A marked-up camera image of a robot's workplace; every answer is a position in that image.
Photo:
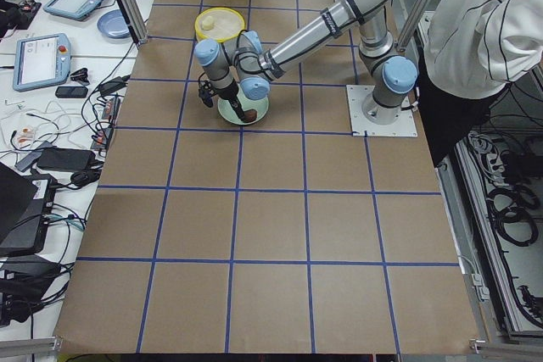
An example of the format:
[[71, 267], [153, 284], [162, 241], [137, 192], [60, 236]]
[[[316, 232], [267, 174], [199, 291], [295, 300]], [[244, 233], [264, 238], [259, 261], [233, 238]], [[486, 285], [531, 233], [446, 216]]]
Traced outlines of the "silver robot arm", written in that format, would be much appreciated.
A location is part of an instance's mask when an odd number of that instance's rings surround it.
[[388, 0], [337, 0], [293, 35], [265, 50], [256, 31], [240, 31], [219, 43], [200, 41], [195, 56], [207, 80], [199, 84], [199, 97], [211, 107], [212, 98], [229, 103], [244, 124], [257, 120], [255, 109], [244, 109], [238, 95], [249, 100], [268, 96], [272, 81], [296, 64], [341, 37], [351, 26], [360, 28], [359, 54], [374, 80], [370, 96], [362, 104], [365, 117], [379, 125], [396, 121], [401, 105], [417, 81], [417, 67], [395, 51], [394, 38], [385, 17]]

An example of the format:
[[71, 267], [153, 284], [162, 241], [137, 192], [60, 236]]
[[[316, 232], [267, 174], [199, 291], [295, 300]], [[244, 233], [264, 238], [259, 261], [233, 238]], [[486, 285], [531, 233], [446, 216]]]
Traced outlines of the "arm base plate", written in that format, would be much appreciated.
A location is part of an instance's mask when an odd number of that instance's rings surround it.
[[414, 113], [405, 97], [400, 107], [385, 108], [373, 98], [374, 86], [347, 85], [352, 136], [417, 137]]

